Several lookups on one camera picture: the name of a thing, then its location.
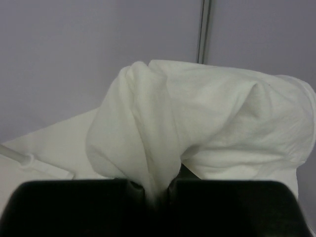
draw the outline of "white cloth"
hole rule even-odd
[[[315,143],[315,93],[287,76],[174,61],[136,62],[112,83],[86,140],[96,172],[165,190],[181,162],[202,179],[277,180]]]

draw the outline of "white plastic object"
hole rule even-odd
[[[28,154],[26,156],[26,159],[22,163],[20,163],[20,166],[22,169],[35,169],[58,179],[73,179],[75,176],[69,171],[35,159],[33,154]]]

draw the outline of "towel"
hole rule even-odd
[[[275,180],[297,196],[315,143],[316,95],[296,78],[153,60],[123,68],[89,129],[94,170],[155,201],[181,163],[201,179]]]

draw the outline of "gray wall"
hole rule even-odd
[[[217,0],[212,7],[208,64],[290,75],[316,89],[315,0]],[[316,230],[316,149],[297,174]]]
[[[194,62],[201,1],[1,0],[0,142],[98,107],[134,61]]]

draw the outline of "garment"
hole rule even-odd
[[[181,162],[201,179],[276,180],[298,194],[296,168],[315,143],[315,93],[295,78],[153,60],[123,68],[86,139],[94,170],[155,200]]]

